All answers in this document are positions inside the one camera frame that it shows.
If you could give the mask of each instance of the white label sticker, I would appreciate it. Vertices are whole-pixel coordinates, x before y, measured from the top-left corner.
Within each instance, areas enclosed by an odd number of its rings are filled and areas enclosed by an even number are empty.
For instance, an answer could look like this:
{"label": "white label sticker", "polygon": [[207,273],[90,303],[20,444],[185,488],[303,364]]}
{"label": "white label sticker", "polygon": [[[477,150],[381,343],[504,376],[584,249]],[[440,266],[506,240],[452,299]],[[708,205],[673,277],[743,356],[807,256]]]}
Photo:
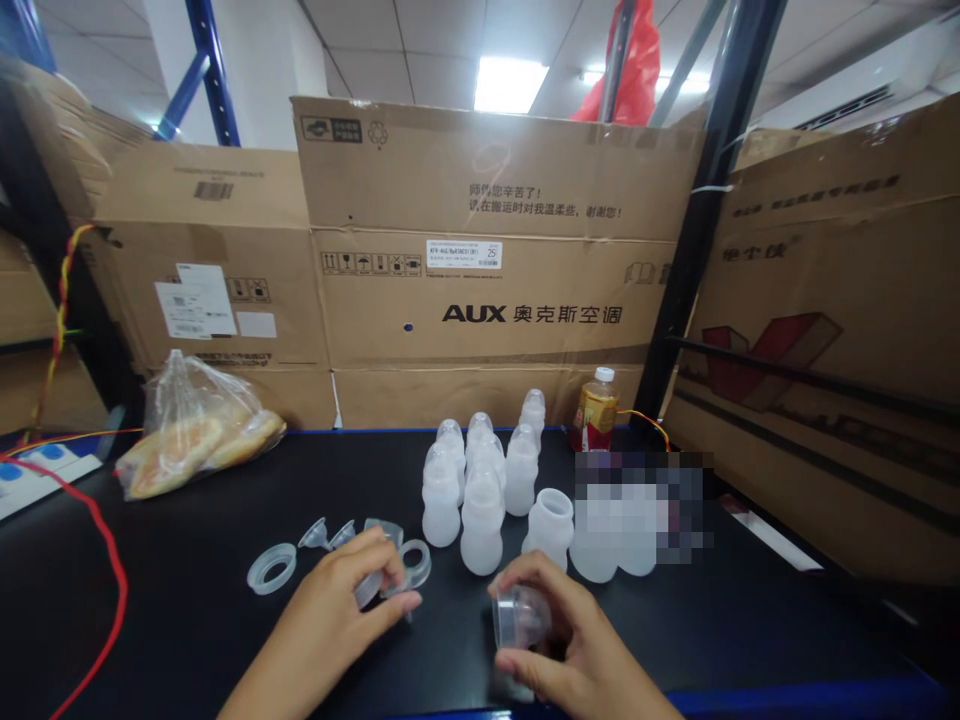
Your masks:
{"label": "white label sticker", "polygon": [[172,338],[209,340],[204,300],[207,289],[201,285],[154,283],[167,332]]}
{"label": "white label sticker", "polygon": [[219,265],[177,263],[177,272],[180,274],[180,282],[204,288],[207,332],[213,335],[236,335],[237,325],[230,309],[223,268]]}
{"label": "white label sticker", "polygon": [[499,270],[503,243],[484,240],[427,240],[427,267]]}
{"label": "white label sticker", "polygon": [[277,321],[273,313],[237,313],[237,324],[244,337],[276,337]]}

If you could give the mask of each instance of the recycling symbol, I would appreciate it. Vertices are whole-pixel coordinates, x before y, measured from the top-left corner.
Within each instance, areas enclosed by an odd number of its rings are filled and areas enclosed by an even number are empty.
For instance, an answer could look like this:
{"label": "recycling symbol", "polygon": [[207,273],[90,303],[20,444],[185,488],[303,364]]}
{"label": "recycling symbol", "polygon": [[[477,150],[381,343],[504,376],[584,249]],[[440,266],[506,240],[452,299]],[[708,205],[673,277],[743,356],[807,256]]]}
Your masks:
{"label": "recycling symbol", "polygon": [[370,123],[370,127],[367,128],[367,137],[370,138],[370,142],[374,145],[386,145],[387,128],[385,128],[379,120],[374,120]]}

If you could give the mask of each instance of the hand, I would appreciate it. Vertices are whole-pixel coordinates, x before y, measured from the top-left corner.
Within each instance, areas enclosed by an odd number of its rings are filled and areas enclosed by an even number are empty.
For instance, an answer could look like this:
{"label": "hand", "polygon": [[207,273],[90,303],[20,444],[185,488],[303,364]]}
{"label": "hand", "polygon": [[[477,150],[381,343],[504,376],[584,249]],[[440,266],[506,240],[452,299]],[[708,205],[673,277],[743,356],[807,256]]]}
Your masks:
{"label": "hand", "polygon": [[567,643],[560,663],[528,650],[501,649],[499,670],[573,720],[683,720],[627,650],[596,599],[540,551],[521,555],[494,579],[487,592],[523,583],[540,590],[556,639]]}
{"label": "hand", "polygon": [[422,602],[404,592],[366,613],[353,589],[383,571],[383,587],[400,587],[403,562],[374,527],[324,557],[290,599],[260,653],[231,693],[220,720],[305,718],[370,644]]}

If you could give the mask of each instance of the plastic bag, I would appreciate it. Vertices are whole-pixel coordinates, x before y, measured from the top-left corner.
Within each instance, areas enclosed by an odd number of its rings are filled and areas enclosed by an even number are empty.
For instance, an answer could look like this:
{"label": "plastic bag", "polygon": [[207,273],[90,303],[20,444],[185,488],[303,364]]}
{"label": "plastic bag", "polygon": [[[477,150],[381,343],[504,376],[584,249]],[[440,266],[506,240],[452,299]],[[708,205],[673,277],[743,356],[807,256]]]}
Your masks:
{"label": "plastic bag", "polygon": [[287,424],[249,383],[172,350],[147,383],[144,437],[117,461],[124,498],[143,500],[272,449]]}
{"label": "plastic bag", "polygon": [[[607,39],[607,56],[620,16],[621,2],[613,13],[610,36]],[[660,77],[660,33],[653,24],[653,0],[637,0],[630,29],[630,44],[627,56],[623,59],[623,72],[620,74],[620,88],[613,112],[613,122],[619,125],[646,125],[656,107],[657,78]],[[597,122],[600,116],[600,103],[603,98],[603,84],[606,76],[600,78],[593,89],[587,93],[583,106],[571,118],[581,122]]]}

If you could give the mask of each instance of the black table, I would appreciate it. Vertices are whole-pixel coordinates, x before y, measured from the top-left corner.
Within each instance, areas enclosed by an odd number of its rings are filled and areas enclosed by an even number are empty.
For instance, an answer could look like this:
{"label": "black table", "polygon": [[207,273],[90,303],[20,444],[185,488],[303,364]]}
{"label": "black table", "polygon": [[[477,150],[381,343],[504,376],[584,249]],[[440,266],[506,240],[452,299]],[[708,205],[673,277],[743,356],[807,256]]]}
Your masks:
{"label": "black table", "polygon": [[[296,544],[320,516],[331,532],[349,518],[359,528],[379,517],[422,537],[421,469],[432,440],[413,432],[294,435],[245,467],[141,503],[124,503],[106,470],[81,480],[116,534],[130,601],[113,653],[68,717],[214,717],[323,551],[301,550],[292,580],[265,597],[246,586],[250,564],[272,545]],[[544,433],[538,489],[572,495],[573,459],[564,436]],[[785,717],[790,708],[823,710],[828,700],[834,710],[916,710],[939,696],[717,503],[705,504],[704,520],[714,548],[695,564],[658,566],[646,578],[618,572],[591,586],[682,711],[755,714],[762,705]],[[504,564],[526,528],[525,518],[507,516]],[[489,690],[490,578],[467,571],[458,543],[432,556],[413,623],[382,638],[319,716],[498,705]],[[572,565],[570,572],[579,579]],[[115,601],[103,541],[79,503],[60,493],[0,524],[0,716],[49,716],[99,651]]]}

